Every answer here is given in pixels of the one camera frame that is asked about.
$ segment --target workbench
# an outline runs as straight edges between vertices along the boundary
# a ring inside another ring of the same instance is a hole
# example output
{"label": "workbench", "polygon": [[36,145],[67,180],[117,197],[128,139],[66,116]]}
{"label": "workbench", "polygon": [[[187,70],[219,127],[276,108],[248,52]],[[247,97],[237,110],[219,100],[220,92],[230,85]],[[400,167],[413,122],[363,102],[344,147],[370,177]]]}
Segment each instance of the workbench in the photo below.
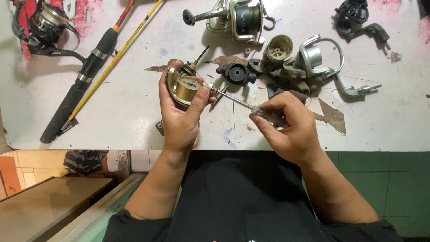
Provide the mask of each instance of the workbench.
{"label": "workbench", "polygon": [[[339,37],[334,9],[342,0],[263,0],[268,15],[278,21],[274,30],[263,30],[263,36],[266,44],[278,34],[291,37],[294,42],[291,56],[296,55],[301,43],[316,34],[332,38],[345,53],[345,65],[340,72],[343,82],[356,88],[382,84],[375,93],[350,99],[330,81],[318,97],[308,99],[306,105],[317,114],[323,115],[318,98],[344,114],[346,135],[325,122],[316,121],[319,140],[326,151],[428,151],[430,99],[426,94],[430,94],[430,44],[427,44],[430,19],[420,20],[416,0],[368,2],[370,17],[364,25],[374,22],[382,25],[391,36],[388,40],[391,51],[401,54],[401,60],[387,58],[370,36],[363,35],[350,43]],[[161,120],[158,97],[161,73],[144,69],[166,65],[170,59],[192,62],[208,45],[211,47],[202,62],[220,56],[262,59],[263,47],[234,43],[231,36],[213,34],[207,31],[206,21],[197,22],[193,27],[183,22],[184,9],[200,14],[211,10],[215,3],[215,0],[162,3],[117,67],[77,115],[79,124],[45,145],[39,138],[74,83],[81,63],[72,57],[22,54],[10,28],[14,7],[11,1],[2,1],[0,106],[8,145],[15,149],[161,149],[164,137],[155,128]],[[63,4],[72,20],[73,11],[81,11],[83,7],[81,0],[66,0]],[[120,33],[117,50],[154,4],[146,0],[135,6]],[[88,3],[85,21],[75,20],[82,35],[79,46],[76,37],[69,33],[62,40],[64,48],[88,56],[125,6],[123,0]],[[322,42],[318,46],[322,50],[322,67],[337,68],[339,54],[333,45]],[[244,57],[247,47],[252,52]],[[207,84],[215,82],[222,87],[224,79],[215,72],[217,67],[200,63],[197,72]],[[231,87],[228,93],[258,105],[268,100],[266,83],[269,80],[263,76],[247,90]],[[197,149],[269,150],[270,146],[248,115],[249,110],[226,98],[211,112],[207,107],[200,120]]]}

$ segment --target brown cloth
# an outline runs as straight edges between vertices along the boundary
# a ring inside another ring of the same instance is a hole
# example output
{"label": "brown cloth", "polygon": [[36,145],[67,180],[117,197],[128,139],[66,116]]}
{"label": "brown cloth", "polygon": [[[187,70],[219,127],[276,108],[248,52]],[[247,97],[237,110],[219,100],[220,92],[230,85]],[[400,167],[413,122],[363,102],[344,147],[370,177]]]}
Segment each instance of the brown cloth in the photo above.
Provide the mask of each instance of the brown cloth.
{"label": "brown cloth", "polygon": [[274,66],[270,70],[270,74],[278,77],[279,81],[285,85],[307,95],[311,95],[324,86],[324,82],[319,76],[307,78],[306,71],[301,66],[295,65],[295,61],[294,57],[289,58],[282,65]]}

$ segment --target fishing rod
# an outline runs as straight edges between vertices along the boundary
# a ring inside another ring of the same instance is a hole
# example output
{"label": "fishing rod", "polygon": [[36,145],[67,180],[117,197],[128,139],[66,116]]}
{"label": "fishing rod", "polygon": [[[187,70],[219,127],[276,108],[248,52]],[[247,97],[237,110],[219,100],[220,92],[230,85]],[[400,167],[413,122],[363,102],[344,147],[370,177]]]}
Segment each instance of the fishing rod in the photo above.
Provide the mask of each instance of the fishing rod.
{"label": "fishing rod", "polygon": [[83,98],[83,100],[80,102],[80,104],[75,108],[73,113],[70,115],[69,119],[65,122],[63,127],[61,128],[62,131],[66,130],[66,128],[69,126],[69,124],[72,122],[74,117],[79,113],[79,111],[82,109],[82,107],[85,105],[85,103],[88,101],[88,99],[93,95],[93,93],[97,90],[97,88],[102,84],[102,82],[105,80],[105,78],[109,75],[109,73],[113,70],[113,68],[116,66],[116,63],[120,60],[121,56],[124,54],[125,50],[129,46],[129,44],[133,41],[133,39],[136,37],[136,35],[139,33],[140,29],[142,29],[143,25],[146,23],[146,21],[151,17],[151,15],[154,13],[154,11],[157,9],[157,7],[160,5],[160,3],[163,0],[158,0],[158,2],[155,4],[155,6],[152,8],[152,10],[149,12],[148,15],[146,15],[145,19],[142,21],[142,23],[139,25],[139,27],[136,29],[136,31],[133,33],[133,35],[129,38],[126,44],[122,47],[122,49],[118,52],[118,54],[114,57],[112,62],[109,64],[109,66],[105,69],[103,74],[100,76],[100,78],[97,80],[97,82],[92,86],[92,88],[89,90],[87,95]]}
{"label": "fishing rod", "polygon": [[63,102],[55,112],[49,122],[40,141],[42,143],[51,143],[57,137],[63,124],[72,113],[78,102],[82,99],[84,93],[89,87],[92,78],[102,67],[104,59],[114,48],[118,39],[118,29],[123,24],[125,18],[130,13],[136,0],[130,0],[124,9],[120,18],[113,28],[109,28],[101,38],[97,47],[91,52],[88,58],[83,58],[80,54],[70,51],[61,50],[55,47],[64,30],[72,30],[78,37],[79,33],[68,23],[70,19],[64,10],[59,7],[45,3],[39,0],[35,13],[28,21],[29,36],[24,34],[24,29],[19,25],[19,15],[25,2],[18,0],[15,16],[12,22],[12,29],[15,35],[23,40],[30,50],[31,54],[45,56],[73,56],[79,59],[83,66],[79,71],[75,84],[72,85]]}

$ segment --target screwdriver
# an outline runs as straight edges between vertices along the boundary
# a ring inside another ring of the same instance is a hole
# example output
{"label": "screwdriver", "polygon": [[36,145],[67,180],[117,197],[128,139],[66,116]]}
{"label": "screwdriver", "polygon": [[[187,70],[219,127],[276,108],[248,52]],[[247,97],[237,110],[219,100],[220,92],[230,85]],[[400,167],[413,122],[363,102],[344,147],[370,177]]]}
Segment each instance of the screwdriver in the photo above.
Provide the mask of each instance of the screwdriver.
{"label": "screwdriver", "polygon": [[234,96],[230,96],[228,94],[220,92],[219,90],[213,88],[213,85],[212,85],[212,87],[210,85],[209,88],[211,91],[216,91],[218,94],[223,95],[226,98],[232,100],[233,102],[236,102],[236,103],[244,106],[245,108],[251,110],[251,113],[256,114],[256,115],[266,119],[267,121],[272,123],[275,127],[282,127],[282,128],[290,127],[290,124],[287,122],[287,120],[282,118],[282,117],[276,116],[273,113],[265,112],[265,111],[261,110],[258,106],[252,106],[251,104],[243,102],[243,101],[235,98]]}

